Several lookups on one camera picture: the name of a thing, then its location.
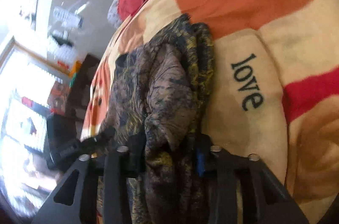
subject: black device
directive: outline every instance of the black device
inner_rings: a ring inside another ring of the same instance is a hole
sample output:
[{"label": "black device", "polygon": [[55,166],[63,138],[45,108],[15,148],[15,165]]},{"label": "black device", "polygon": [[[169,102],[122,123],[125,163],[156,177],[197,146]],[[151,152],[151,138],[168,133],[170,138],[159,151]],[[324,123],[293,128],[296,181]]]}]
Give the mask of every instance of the black device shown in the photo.
[{"label": "black device", "polygon": [[[96,147],[114,136],[110,127],[96,137],[69,141],[51,151],[49,165],[72,164],[49,195],[32,224],[95,224],[98,176],[104,177],[103,219],[109,224],[131,224],[126,178],[145,171],[143,131],[106,156],[91,158]],[[237,183],[241,185],[244,224],[307,224],[308,220],[280,181],[258,155],[232,155],[213,146],[209,136],[196,141],[196,166],[212,185],[209,224],[237,224]]]}]

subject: bedspread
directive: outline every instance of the bedspread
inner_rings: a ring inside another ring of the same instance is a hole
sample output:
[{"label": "bedspread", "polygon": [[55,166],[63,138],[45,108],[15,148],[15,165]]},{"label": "bedspread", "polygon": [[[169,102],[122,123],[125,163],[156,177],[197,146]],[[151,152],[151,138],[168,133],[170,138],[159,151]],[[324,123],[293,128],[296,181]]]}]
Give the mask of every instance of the bedspread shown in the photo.
[{"label": "bedspread", "polygon": [[116,58],[182,13],[214,39],[202,132],[231,153],[259,154],[315,223],[339,191],[339,0],[148,0],[107,47],[82,138],[105,118]]}]

